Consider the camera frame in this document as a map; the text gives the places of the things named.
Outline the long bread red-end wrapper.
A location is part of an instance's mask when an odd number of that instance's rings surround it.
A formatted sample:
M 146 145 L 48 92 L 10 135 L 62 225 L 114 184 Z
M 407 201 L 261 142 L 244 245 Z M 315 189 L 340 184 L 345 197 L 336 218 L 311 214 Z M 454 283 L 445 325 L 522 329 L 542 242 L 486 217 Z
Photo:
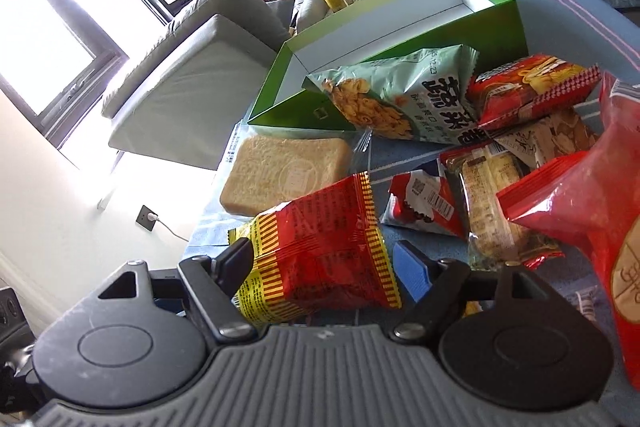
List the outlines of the long bread red-end wrapper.
M 503 265 L 536 269 L 562 256 L 557 241 L 506 220 L 497 194 L 523 178 L 521 161 L 496 142 L 453 148 L 439 162 L 464 210 L 469 262 L 477 270 Z

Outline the toast bread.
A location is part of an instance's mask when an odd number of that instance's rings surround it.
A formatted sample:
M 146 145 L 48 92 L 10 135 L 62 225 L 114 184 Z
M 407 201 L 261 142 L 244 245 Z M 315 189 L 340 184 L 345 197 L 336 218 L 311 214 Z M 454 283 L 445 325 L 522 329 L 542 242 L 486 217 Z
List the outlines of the toast bread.
M 255 135 L 235 155 L 220 195 L 232 215 L 254 217 L 347 176 L 352 148 L 342 139 L 277 139 Z

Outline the dark framed window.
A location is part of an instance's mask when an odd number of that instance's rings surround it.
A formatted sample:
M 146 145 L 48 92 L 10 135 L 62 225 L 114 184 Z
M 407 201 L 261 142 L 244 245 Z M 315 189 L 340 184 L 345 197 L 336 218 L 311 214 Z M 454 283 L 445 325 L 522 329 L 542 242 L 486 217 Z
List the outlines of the dark framed window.
M 61 146 L 191 0 L 1 0 L 1 92 Z

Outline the green cardboard box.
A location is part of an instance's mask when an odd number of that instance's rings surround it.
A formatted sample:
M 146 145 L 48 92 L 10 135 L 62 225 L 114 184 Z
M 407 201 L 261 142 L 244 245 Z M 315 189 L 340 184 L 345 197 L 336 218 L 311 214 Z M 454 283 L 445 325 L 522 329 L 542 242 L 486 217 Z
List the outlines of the green cardboard box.
M 478 51 L 477 72 L 527 55 L 515 0 L 359 0 L 282 46 L 248 122 L 348 130 L 352 126 L 329 99 L 306 86 L 309 74 L 453 44 Z

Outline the small red white snack packet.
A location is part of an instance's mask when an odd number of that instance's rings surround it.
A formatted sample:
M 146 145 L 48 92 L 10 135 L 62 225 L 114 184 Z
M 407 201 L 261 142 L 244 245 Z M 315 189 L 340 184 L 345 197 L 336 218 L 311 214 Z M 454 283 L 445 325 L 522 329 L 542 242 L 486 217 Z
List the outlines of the small red white snack packet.
M 465 236 L 454 193 L 438 160 L 393 176 L 381 223 L 460 239 Z

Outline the large red transparent snack bag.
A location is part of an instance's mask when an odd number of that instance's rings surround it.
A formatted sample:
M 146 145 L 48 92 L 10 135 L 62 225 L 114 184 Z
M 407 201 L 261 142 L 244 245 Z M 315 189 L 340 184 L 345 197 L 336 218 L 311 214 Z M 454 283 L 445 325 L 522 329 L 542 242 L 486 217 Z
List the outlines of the large red transparent snack bag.
M 639 386 L 639 88 L 606 72 L 604 131 L 497 194 L 506 220 L 577 247 L 610 297 L 626 373 Z

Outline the red yellow striped snack bag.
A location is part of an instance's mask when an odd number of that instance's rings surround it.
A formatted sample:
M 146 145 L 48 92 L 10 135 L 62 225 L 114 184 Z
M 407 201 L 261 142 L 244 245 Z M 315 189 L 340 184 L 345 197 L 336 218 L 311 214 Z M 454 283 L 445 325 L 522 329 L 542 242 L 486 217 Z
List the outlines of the red yellow striped snack bag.
M 367 172 L 265 211 L 229 230 L 228 239 L 254 247 L 253 268 L 234 295 L 250 323 L 401 307 Z

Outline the red chips bag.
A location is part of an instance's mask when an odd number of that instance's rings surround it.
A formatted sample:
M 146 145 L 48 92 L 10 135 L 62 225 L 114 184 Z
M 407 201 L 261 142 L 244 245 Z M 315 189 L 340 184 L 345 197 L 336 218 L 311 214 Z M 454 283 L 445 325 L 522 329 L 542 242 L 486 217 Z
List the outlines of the red chips bag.
M 475 76 L 465 98 L 476 110 L 478 127 L 494 132 L 582 103 L 600 80 L 597 65 L 585 68 L 535 54 Z

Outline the green garlic snack bag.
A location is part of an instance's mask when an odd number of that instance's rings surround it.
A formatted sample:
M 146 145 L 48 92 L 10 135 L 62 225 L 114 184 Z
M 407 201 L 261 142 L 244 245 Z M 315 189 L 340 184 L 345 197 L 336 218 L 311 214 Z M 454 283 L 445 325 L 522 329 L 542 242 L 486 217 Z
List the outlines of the green garlic snack bag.
M 489 139 L 466 98 L 478 59 L 466 44 L 343 65 L 307 76 L 357 128 L 383 138 L 469 146 Z

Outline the wall socket with plug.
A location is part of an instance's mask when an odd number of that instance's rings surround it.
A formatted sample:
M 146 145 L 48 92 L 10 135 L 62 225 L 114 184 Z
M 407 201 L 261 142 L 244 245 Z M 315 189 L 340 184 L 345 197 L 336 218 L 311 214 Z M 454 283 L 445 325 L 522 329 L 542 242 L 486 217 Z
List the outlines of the wall socket with plug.
M 136 222 L 138 225 L 140 225 L 140 227 L 144 228 L 146 231 L 149 231 L 149 232 L 152 232 L 154 230 L 155 225 L 160 225 L 162 228 L 164 228 L 169 234 L 174 236 L 176 239 L 180 239 L 180 241 L 183 241 L 183 242 L 188 241 L 185 237 L 182 237 L 181 235 L 177 234 L 169 225 L 166 225 L 166 223 L 163 220 L 160 220 L 160 217 L 158 217 L 158 214 L 152 211 L 148 206 L 145 206 L 145 205 L 141 206 L 136 218 Z

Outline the grey sofa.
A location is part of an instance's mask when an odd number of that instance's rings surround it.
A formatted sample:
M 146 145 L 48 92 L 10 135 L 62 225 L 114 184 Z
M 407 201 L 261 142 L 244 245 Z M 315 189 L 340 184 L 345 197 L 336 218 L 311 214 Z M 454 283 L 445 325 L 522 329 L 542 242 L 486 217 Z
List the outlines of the grey sofa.
M 115 150 L 214 169 L 290 36 L 294 0 L 192 0 L 108 84 Z

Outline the brown white pastry bag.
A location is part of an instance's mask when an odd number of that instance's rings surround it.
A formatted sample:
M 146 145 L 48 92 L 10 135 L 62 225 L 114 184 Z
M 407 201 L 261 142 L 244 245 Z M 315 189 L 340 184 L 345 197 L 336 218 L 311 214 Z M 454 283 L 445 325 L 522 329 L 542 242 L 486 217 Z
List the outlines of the brown white pastry bag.
M 566 108 L 500 134 L 495 141 L 534 170 L 552 159 L 590 150 L 597 139 L 576 110 Z

